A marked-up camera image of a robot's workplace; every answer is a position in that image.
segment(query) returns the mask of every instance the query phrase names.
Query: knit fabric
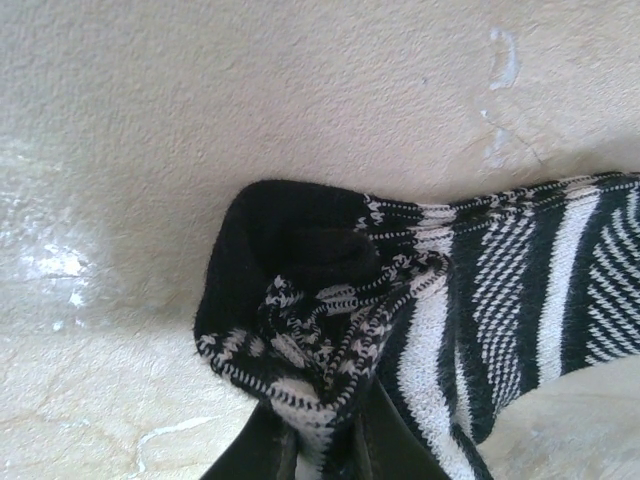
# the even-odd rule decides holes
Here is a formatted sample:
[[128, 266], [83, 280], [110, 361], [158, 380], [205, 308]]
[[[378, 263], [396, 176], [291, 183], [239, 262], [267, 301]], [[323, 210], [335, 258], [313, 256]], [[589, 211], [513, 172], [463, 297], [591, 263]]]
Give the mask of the knit fabric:
[[498, 413], [640, 354], [640, 174], [448, 205], [264, 181], [230, 206], [194, 329], [218, 375], [299, 433], [296, 478], [343, 469], [377, 375], [455, 480], [490, 479]]

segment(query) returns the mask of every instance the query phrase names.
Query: black and white sock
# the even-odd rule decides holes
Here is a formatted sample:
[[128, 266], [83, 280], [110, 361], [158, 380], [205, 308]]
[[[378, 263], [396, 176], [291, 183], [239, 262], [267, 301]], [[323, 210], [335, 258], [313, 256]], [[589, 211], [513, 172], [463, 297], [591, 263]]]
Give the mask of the black and white sock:
[[214, 246], [194, 334], [213, 370], [330, 473], [374, 373], [453, 479], [498, 413], [571, 371], [640, 354], [640, 174], [449, 205], [289, 181], [247, 187]]

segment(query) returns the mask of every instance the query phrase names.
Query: knit sock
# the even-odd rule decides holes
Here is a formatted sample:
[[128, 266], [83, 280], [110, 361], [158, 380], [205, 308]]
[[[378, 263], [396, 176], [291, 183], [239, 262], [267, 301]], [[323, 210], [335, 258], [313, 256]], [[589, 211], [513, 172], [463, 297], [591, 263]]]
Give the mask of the knit sock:
[[639, 203], [617, 172], [449, 205], [259, 182], [214, 246], [198, 351], [298, 431], [299, 479], [343, 468], [374, 374], [451, 478], [489, 479], [503, 408], [640, 353]]

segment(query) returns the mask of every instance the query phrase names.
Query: beige floor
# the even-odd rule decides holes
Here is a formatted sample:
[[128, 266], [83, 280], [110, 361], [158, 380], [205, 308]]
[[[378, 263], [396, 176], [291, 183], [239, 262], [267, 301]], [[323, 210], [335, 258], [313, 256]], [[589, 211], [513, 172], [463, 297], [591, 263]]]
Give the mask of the beige floor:
[[[232, 195], [444, 201], [640, 169], [640, 6], [4, 2], [0, 477], [189, 479], [251, 401], [190, 336]], [[640, 360], [514, 404], [499, 479], [640, 478]]]

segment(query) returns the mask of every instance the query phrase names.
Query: sock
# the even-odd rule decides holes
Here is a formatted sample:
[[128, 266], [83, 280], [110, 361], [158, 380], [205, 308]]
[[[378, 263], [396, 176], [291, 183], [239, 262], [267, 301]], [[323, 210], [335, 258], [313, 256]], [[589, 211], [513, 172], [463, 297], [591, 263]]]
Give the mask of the sock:
[[448, 205], [263, 181], [234, 200], [196, 314], [215, 373], [299, 433], [297, 478], [340, 468], [377, 375], [455, 479], [515, 399], [640, 353], [640, 174]]

